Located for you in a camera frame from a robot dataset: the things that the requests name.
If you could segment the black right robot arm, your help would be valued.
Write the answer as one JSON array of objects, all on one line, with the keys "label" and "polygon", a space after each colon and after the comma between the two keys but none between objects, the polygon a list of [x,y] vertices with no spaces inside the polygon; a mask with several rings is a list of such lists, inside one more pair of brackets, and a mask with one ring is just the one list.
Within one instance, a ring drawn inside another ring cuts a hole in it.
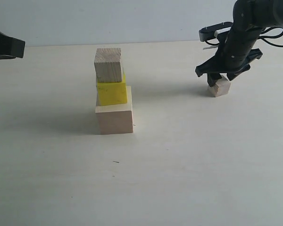
[{"label": "black right robot arm", "polygon": [[264,31],[283,28],[283,0],[238,0],[233,7],[233,21],[204,27],[199,30],[201,42],[219,41],[213,57],[198,65],[198,77],[207,74],[213,87],[222,74],[232,81],[250,69],[250,63],[262,57],[253,46]]}]

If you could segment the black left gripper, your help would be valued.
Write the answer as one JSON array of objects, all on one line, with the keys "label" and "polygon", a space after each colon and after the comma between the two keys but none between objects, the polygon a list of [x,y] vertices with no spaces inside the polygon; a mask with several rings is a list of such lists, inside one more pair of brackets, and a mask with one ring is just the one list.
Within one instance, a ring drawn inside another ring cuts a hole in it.
[{"label": "black left gripper", "polygon": [[0,60],[23,58],[25,41],[0,32]]}]

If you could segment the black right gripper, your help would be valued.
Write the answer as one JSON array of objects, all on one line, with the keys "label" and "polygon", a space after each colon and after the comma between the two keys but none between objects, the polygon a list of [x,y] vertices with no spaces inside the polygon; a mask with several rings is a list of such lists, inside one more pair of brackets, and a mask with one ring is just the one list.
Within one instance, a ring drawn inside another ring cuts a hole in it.
[{"label": "black right gripper", "polygon": [[262,56],[263,53],[258,48],[252,49],[245,56],[230,55],[221,57],[220,55],[214,55],[209,60],[198,65],[195,72],[198,77],[207,73],[207,83],[210,87],[213,87],[218,80],[222,79],[220,73],[226,73],[228,80],[232,81],[240,74],[248,71],[250,64]]}]

